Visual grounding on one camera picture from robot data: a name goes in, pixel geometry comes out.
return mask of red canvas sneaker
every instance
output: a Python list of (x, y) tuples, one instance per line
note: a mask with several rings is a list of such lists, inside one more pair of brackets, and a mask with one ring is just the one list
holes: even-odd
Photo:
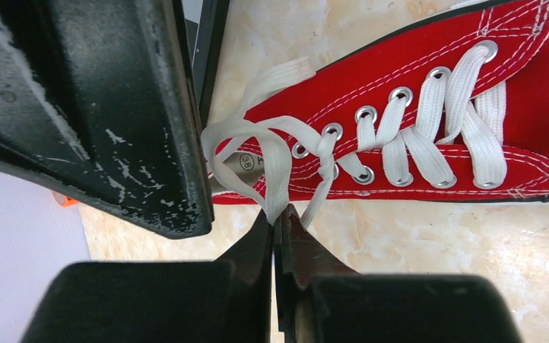
[(316, 74), (269, 69), (202, 141), (214, 203), (271, 221), (289, 200), (312, 200), (305, 225), (326, 198), (548, 201), (549, 0), (456, 8)]

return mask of marble floor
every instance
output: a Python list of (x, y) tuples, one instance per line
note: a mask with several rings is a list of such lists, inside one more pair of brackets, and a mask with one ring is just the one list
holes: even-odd
[[(231, 0), (210, 120), (234, 113), (245, 84), (268, 66), (300, 56), (325, 66), (457, 2)], [(259, 209), (216, 206), (212, 233), (182, 241), (84, 205), (80, 211), (93, 259), (179, 261), (218, 257)], [(549, 342), (549, 204), (328, 201), (310, 231), (360, 272), (483, 275), (503, 294), (524, 340)]]

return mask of metal eyelet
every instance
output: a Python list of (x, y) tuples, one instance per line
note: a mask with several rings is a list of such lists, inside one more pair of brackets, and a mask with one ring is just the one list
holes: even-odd
[(480, 41), (475, 46), (484, 46), (489, 50), (489, 54), (487, 55), (487, 58), (485, 58), (485, 63), (491, 61), (495, 55), (498, 54), (498, 45), (494, 41)]
[(449, 68), (447, 68), (446, 66), (438, 66), (428, 73), (428, 76), (426, 77), (426, 79), (430, 77), (435, 77), (437, 79), (440, 79), (442, 76), (445, 76), (445, 78), (449, 79), (450, 75), (451, 75), (451, 70), (449, 70)]
[(373, 106), (365, 105), (361, 106), (355, 113), (355, 123), (359, 123), (359, 119), (365, 118), (366, 116), (371, 116), (371, 122), (375, 123), (375, 120), (377, 118), (377, 111)]
[(352, 177), (353, 180), (355, 180), (358, 184), (370, 184), (375, 179), (375, 174), (373, 174), (373, 170), (369, 168), (368, 166), (363, 166), (365, 168), (365, 174), (360, 175), (359, 177)]
[(296, 142), (292, 148), (292, 156), (296, 159), (303, 159), (308, 156), (308, 149), (306, 149), (302, 143)]
[(407, 87), (398, 87), (393, 89), (388, 96), (388, 101), (392, 101), (392, 98), (397, 97), (399, 99), (405, 98), (405, 106), (409, 106), (413, 100), (413, 92)]
[(344, 129), (342, 128), (342, 125), (338, 123), (331, 123), (328, 124), (326, 127), (323, 128), (323, 131), (321, 131), (321, 135), (324, 136), (325, 134), (336, 134), (335, 140), (339, 141), (340, 138), (342, 138), (342, 134), (344, 133)]
[(399, 179), (399, 180), (393, 182), (392, 184), (395, 185), (395, 186), (397, 186), (397, 187), (407, 187), (407, 186), (409, 186), (412, 182), (413, 182), (413, 175), (408, 174), (406, 180)]
[(473, 179), (473, 184), (480, 189), (494, 189), (494, 188), (498, 188), (501, 185), (501, 184), (496, 184), (495, 182), (485, 182), (484, 184), (480, 184), (475, 179)]
[(458, 182), (458, 178), (454, 175), (451, 180), (439, 182), (438, 184), (432, 184), (432, 186), (438, 189), (447, 189), (453, 187), (456, 182)]

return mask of white shoelace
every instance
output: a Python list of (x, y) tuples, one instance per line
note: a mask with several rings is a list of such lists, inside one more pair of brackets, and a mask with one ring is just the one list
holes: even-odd
[[(412, 101), (412, 92), (405, 87), (391, 92), (377, 128), (376, 109), (368, 105), (359, 108), (355, 113), (357, 152), (382, 149), (387, 180), (397, 187), (406, 187), (413, 181), (413, 175), (409, 172), (408, 150), (422, 177), (434, 187), (444, 189), (452, 187), (457, 178), (437, 144), (452, 144), (462, 135), (473, 162), (474, 184), (482, 189), (500, 186), (507, 172), (502, 150), (506, 113), (505, 83), (475, 97), (475, 104), (470, 100), (481, 66), (495, 57), (496, 51), (495, 43), (482, 41), (463, 55), (453, 71), (445, 67), (433, 69), (420, 90), (415, 124), (405, 129), (400, 129), (401, 123), (405, 109)], [(322, 181), (302, 215), (305, 227), (310, 225), (327, 198), (338, 174), (336, 164), (359, 184), (369, 184), (375, 178), (373, 170), (361, 163), (356, 152), (335, 161), (333, 151), (343, 135), (339, 124), (331, 123), (319, 133), (291, 116), (279, 116), (257, 123), (242, 119), (246, 110), (257, 101), (314, 75), (315, 70), (308, 58), (296, 59), (266, 70), (246, 88), (239, 111), (224, 121), (209, 125), (201, 135), (203, 153), (213, 177), (230, 191), (255, 200), (266, 212), (270, 224), (274, 224), (290, 202), (288, 188), (292, 154), (295, 158), (313, 154), (320, 161), (317, 171)], [(435, 143), (443, 107), (445, 137)], [(292, 151), (286, 141), (272, 129), (297, 139)], [(256, 137), (264, 158), (265, 198), (224, 164), (224, 160), (250, 137)], [(216, 154), (217, 147), (230, 138), (223, 150)]]

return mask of red canvas fabric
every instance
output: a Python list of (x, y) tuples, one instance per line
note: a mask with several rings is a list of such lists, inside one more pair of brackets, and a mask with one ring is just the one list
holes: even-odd
[[(498, 45), (497, 56), (481, 69), (473, 96), (507, 82), (508, 109), (504, 123), (504, 151), (508, 175), (502, 186), (483, 190), (473, 185), (470, 155), (458, 139), (438, 146), (457, 177), (449, 189), (436, 189), (417, 171), (411, 157), (414, 182), (404, 188), (384, 177), (381, 149), (359, 153), (361, 162), (375, 172), (373, 183), (360, 185), (342, 170), (328, 199), (414, 199), (474, 202), (549, 196), (549, 0), (521, 0), (402, 32), (317, 72), (317, 76), (290, 87), (249, 110), (246, 119), (289, 115), (317, 131), (329, 123), (343, 126), (336, 159), (357, 149), (355, 112), (370, 105), (381, 114), (389, 93), (409, 87), (414, 101), (405, 112), (402, 128), (415, 123), (417, 98), (428, 72), (438, 66), (452, 69), (460, 57), (482, 40)], [(290, 149), (296, 140), (279, 132)], [(254, 139), (241, 149), (261, 155)], [(312, 155), (293, 159), (290, 199), (308, 200), (322, 181), (319, 160)], [(264, 194), (264, 180), (255, 184)], [(214, 197), (217, 204), (246, 204), (237, 194)]]

